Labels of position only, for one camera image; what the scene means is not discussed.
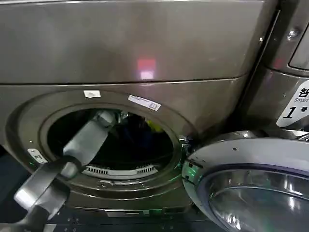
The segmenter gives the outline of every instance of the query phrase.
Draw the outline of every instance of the barcode sticker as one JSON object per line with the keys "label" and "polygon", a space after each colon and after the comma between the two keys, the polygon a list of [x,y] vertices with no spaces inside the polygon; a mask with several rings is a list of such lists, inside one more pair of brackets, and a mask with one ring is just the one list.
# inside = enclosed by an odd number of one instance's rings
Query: barcode sticker
{"label": "barcode sticker", "polygon": [[156,103],[154,101],[145,99],[145,98],[141,98],[141,97],[137,97],[137,96],[133,96],[133,95],[129,95],[128,98],[129,101],[134,102],[138,105],[142,105],[144,107],[147,107],[148,109],[157,111],[161,105],[159,103]]}

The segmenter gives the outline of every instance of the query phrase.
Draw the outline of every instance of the washer door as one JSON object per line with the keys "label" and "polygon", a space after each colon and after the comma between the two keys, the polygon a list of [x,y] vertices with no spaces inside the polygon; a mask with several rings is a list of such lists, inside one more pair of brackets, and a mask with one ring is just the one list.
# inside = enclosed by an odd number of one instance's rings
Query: washer door
{"label": "washer door", "polygon": [[193,202],[227,231],[308,231],[308,142],[223,140],[193,153],[182,176]]}

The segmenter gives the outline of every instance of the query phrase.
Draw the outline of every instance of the vent grille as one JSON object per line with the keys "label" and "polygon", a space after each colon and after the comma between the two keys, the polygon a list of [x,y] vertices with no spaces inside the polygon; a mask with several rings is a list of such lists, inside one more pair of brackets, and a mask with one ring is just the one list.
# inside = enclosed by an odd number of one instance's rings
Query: vent grille
{"label": "vent grille", "polygon": [[148,172],[151,172],[155,169],[155,167],[150,167],[150,168],[144,168],[144,169],[139,169],[137,171],[137,174],[141,174],[141,173],[148,173]]}
{"label": "vent grille", "polygon": [[89,172],[92,172],[92,173],[98,173],[98,174],[105,174],[105,175],[108,175],[108,171],[102,169],[102,168],[95,168],[95,167],[87,167],[86,169],[87,171]]}
{"label": "vent grille", "polygon": [[157,172],[158,170],[150,164],[146,167],[140,167],[133,170],[112,170],[108,168],[87,166],[86,169],[83,171],[83,174],[102,179],[129,180],[146,177]]}

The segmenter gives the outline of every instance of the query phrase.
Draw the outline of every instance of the front-loading washer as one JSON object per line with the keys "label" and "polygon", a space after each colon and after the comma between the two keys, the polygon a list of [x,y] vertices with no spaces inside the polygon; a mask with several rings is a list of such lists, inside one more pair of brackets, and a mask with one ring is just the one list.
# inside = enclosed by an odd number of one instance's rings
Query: front-loading washer
{"label": "front-loading washer", "polygon": [[107,112],[115,127],[68,205],[183,211],[183,162],[224,130],[276,4],[1,1],[0,144],[33,172]]}

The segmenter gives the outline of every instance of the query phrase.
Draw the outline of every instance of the sticker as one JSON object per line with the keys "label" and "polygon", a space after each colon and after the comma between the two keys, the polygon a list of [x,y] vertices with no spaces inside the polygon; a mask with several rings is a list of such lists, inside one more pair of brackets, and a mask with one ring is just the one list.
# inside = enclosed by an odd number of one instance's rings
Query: sticker
{"label": "sticker", "polygon": [[136,103],[138,105],[145,106],[148,109],[152,109],[154,111],[157,111],[161,107],[161,105],[159,103],[156,103],[156,102],[151,101],[151,100],[147,100],[145,98],[140,98],[140,97],[137,97],[137,96],[133,96],[133,95],[130,95],[128,100],[132,101],[132,102],[134,102],[134,103]]}
{"label": "sticker", "polygon": [[84,95],[87,98],[100,98],[101,93],[99,90],[84,90]]}
{"label": "sticker", "polygon": [[278,127],[287,127],[309,115],[309,81],[302,83],[277,120]]}

